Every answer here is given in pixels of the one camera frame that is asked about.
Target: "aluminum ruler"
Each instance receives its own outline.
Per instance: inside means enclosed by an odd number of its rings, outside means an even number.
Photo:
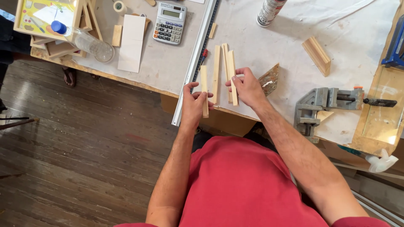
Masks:
[[[198,69],[202,61],[202,54],[209,39],[209,33],[212,29],[212,24],[215,19],[216,10],[219,6],[219,2],[220,0],[208,0],[208,3],[206,4],[206,10],[202,19],[201,27],[199,28],[191,60],[189,61],[187,74],[185,75],[184,83],[181,86],[181,93],[179,95],[177,107],[175,108],[173,121],[171,122],[171,124],[175,126],[179,126],[181,122],[183,87],[190,82],[196,81],[196,78],[198,76]]]

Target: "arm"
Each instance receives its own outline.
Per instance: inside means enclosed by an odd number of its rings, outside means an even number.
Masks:
[[[202,116],[203,101],[207,95],[213,97],[212,93],[206,94],[206,92],[191,94],[190,89],[198,84],[198,82],[192,82],[184,86],[181,126],[151,194],[146,223],[159,227],[178,226],[186,199],[195,129]],[[213,109],[211,102],[209,102],[209,109]]]
[[[244,74],[232,78],[239,98],[258,115],[279,155],[327,223],[331,225],[343,217],[368,216],[330,160],[272,107],[251,70],[242,68],[236,73]]]

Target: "masking tape roll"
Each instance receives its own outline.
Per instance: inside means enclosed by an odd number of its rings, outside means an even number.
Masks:
[[[117,12],[119,15],[123,16],[126,14],[128,11],[128,8],[125,6],[125,4],[121,1],[116,1],[114,3],[114,10]]]

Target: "calculator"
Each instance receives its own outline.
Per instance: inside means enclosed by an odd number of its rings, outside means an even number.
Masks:
[[[172,45],[181,42],[187,7],[160,2],[153,39]]]

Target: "hand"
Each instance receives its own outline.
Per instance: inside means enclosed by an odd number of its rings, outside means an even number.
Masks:
[[[254,111],[262,104],[269,103],[267,97],[262,91],[259,81],[255,78],[250,68],[245,67],[237,69],[236,74],[244,74],[244,76],[233,76],[231,78],[234,86],[236,86],[238,96],[243,103],[251,107]],[[229,91],[231,92],[230,80],[226,82],[226,86],[230,87]]]
[[[186,129],[196,130],[199,125],[199,119],[202,116],[202,105],[206,96],[213,97],[213,93],[195,92],[191,94],[191,88],[197,87],[198,82],[191,82],[184,85],[181,126]],[[208,101],[209,110],[213,110],[213,103]]]

